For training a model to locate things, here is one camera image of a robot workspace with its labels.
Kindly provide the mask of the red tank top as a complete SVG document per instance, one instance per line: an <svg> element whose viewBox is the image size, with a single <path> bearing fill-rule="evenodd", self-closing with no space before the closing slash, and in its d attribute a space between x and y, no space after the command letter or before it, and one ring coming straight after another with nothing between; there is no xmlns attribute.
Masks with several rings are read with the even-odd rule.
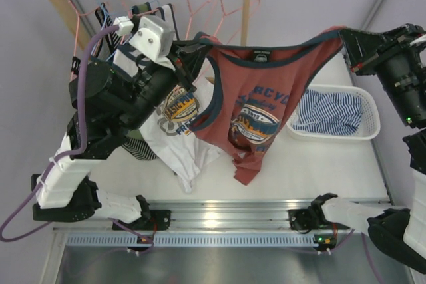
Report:
<svg viewBox="0 0 426 284"><path fill-rule="evenodd" d="M342 49L340 31L332 27L287 47L224 45L216 37L196 35L196 41L210 47L214 90L190 129L232 157L241 184L256 177L310 82Z"/></svg>

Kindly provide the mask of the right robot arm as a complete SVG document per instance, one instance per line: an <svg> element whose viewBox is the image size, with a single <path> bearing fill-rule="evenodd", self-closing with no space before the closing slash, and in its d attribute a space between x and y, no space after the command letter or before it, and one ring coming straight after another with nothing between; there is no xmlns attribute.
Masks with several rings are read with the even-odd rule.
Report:
<svg viewBox="0 0 426 284"><path fill-rule="evenodd" d="M368 236L380 252L424 274L425 30L407 23L381 33L346 27L338 35L348 69L357 76L376 76L404 126L415 130L402 139L415 182L413 204L380 209L328 193L311 202L310 219L322 229L333 223L354 229Z"/></svg>

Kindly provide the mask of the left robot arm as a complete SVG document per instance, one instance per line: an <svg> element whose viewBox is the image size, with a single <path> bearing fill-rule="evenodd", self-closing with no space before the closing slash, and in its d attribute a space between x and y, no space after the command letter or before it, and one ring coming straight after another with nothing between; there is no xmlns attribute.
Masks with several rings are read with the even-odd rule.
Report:
<svg viewBox="0 0 426 284"><path fill-rule="evenodd" d="M69 84L75 114L58 153L47 169L32 177L37 201L33 219L74 223L92 217L115 219L137 229L150 223L147 200L102 191L89 179L92 169L125 144L177 87L194 91L194 81L210 50L196 41L174 41L165 62L128 45L136 66L94 61L81 67Z"/></svg>

